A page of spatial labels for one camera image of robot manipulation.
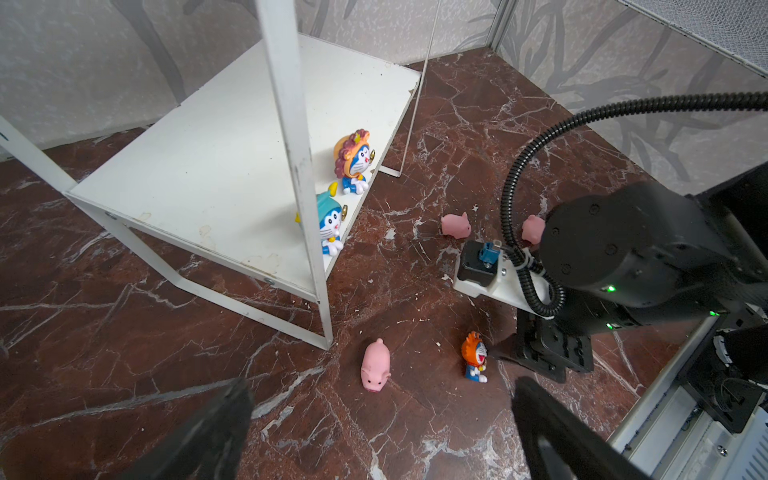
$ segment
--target gray wall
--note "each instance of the gray wall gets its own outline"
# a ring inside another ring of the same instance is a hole
[[[630,98],[768,90],[765,78],[615,0],[517,0],[500,53],[574,113]],[[682,194],[768,161],[768,114],[655,114],[591,126]]]
[[[433,54],[482,46],[499,0],[444,0]],[[296,0],[299,30],[424,58],[437,0]],[[0,114],[42,147],[146,125],[260,39],[253,0],[3,0]]]

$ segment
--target red marble surface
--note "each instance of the red marble surface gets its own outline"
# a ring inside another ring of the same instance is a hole
[[[2,474],[114,477],[245,376],[257,406],[240,478],[525,477],[510,395],[531,373],[491,361],[479,385],[459,355],[471,330],[491,343],[512,333],[515,310],[451,288],[462,242],[440,235],[439,218],[466,211],[471,238],[500,238],[509,164],[567,116],[489,50],[431,62],[406,173],[377,177],[329,278],[329,352],[176,289],[19,162],[0,164]],[[81,179],[141,132],[48,153]],[[399,163],[405,133],[387,164]],[[583,127],[525,172],[516,220],[645,177]],[[144,238],[192,280],[319,330],[297,297]],[[539,381],[607,438],[691,328],[596,336],[593,373]],[[373,394],[359,366],[376,337],[392,378]]]

